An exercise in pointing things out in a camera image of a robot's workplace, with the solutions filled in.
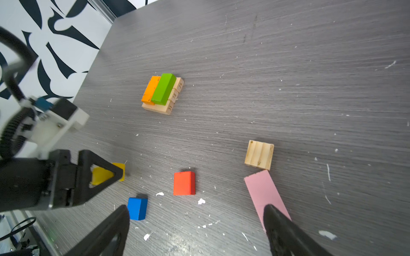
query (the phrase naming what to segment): table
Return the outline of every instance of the table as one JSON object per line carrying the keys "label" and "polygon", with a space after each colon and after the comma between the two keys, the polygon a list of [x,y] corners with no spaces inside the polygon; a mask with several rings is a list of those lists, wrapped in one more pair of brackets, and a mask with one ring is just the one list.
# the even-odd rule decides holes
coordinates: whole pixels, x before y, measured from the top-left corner
{"label": "table", "polygon": [[[146,194],[124,255],[270,255],[243,181],[258,171],[244,165],[253,139],[275,144],[270,174],[292,220],[329,252],[406,255],[409,11],[404,0],[167,0],[119,17],[74,101],[90,119],[60,148],[126,162],[125,182],[35,212],[39,222],[65,253]],[[165,72],[185,79],[170,116],[140,101]],[[172,195],[181,170],[195,171],[195,196]]]}

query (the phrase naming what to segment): block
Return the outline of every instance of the block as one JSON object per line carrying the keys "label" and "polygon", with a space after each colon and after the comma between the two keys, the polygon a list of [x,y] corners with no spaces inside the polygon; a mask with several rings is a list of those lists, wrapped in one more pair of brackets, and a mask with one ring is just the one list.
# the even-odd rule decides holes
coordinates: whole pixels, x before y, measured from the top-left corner
{"label": "block", "polygon": [[268,204],[272,204],[278,208],[281,213],[291,220],[268,170],[263,170],[251,176],[247,176],[244,180],[264,231],[263,212],[265,206]]}
{"label": "block", "polygon": [[147,89],[145,89],[144,95],[142,96],[142,99],[141,99],[141,101],[143,103],[148,104],[148,105],[155,105],[151,101],[151,98],[152,98],[152,96],[155,92],[155,89],[158,86],[158,82],[159,82],[160,78],[161,77],[152,77],[151,78],[151,81],[148,83]]}
{"label": "block", "polygon": [[250,140],[248,151],[246,152],[245,164],[270,170],[274,147],[274,144]]}
{"label": "block", "polygon": [[180,93],[182,91],[183,86],[184,86],[184,80],[181,77],[177,77],[177,79],[175,80],[173,89],[176,89]]}
{"label": "block", "polygon": [[170,100],[167,101],[165,106],[162,105],[148,105],[143,103],[142,107],[145,108],[146,110],[150,110],[150,111],[154,111],[154,112],[158,112],[161,114],[166,114],[166,115],[170,115],[172,112],[172,108],[174,107],[174,103]]}
{"label": "block", "polygon": [[171,94],[169,95],[168,100],[172,101],[173,103],[175,103],[175,101],[178,98],[178,94],[179,92],[176,89],[172,89]]}
{"label": "block", "polygon": [[165,106],[175,81],[176,77],[173,74],[162,74],[157,88],[151,98],[151,102]]}
{"label": "block", "polygon": [[176,172],[174,173],[174,195],[194,195],[195,194],[195,173]]}
{"label": "block", "polygon": [[[120,179],[120,181],[125,180],[125,164],[123,163],[112,163],[113,165],[121,168],[123,170],[123,176]],[[100,185],[104,181],[108,180],[109,178],[114,177],[114,173],[110,172],[109,170],[106,170],[100,166],[95,167],[92,170],[92,178],[91,178],[91,184],[92,185]]]}
{"label": "block", "polygon": [[128,212],[131,220],[144,220],[147,213],[148,199],[146,198],[128,198]]}

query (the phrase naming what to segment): blue block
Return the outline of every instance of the blue block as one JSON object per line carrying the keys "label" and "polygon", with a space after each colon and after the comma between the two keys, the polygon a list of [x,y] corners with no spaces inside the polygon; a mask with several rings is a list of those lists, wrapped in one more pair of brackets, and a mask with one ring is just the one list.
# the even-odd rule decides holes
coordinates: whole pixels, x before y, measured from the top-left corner
{"label": "blue block", "polygon": [[143,220],[147,212],[148,199],[143,198],[128,198],[128,211],[130,212],[130,219]]}

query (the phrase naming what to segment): red block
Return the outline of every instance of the red block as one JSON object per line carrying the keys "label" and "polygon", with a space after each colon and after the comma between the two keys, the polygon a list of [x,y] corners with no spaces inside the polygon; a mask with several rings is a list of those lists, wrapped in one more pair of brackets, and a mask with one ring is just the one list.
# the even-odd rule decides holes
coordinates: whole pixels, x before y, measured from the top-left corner
{"label": "red block", "polygon": [[194,195],[195,194],[195,173],[176,172],[174,173],[174,195]]}

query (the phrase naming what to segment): green block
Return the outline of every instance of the green block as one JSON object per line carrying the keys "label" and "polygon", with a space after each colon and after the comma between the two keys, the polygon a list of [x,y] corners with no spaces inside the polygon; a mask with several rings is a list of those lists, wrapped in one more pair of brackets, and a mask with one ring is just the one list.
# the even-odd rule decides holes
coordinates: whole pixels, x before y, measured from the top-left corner
{"label": "green block", "polygon": [[176,79],[177,78],[173,74],[162,74],[153,97],[151,98],[151,102],[165,106]]}

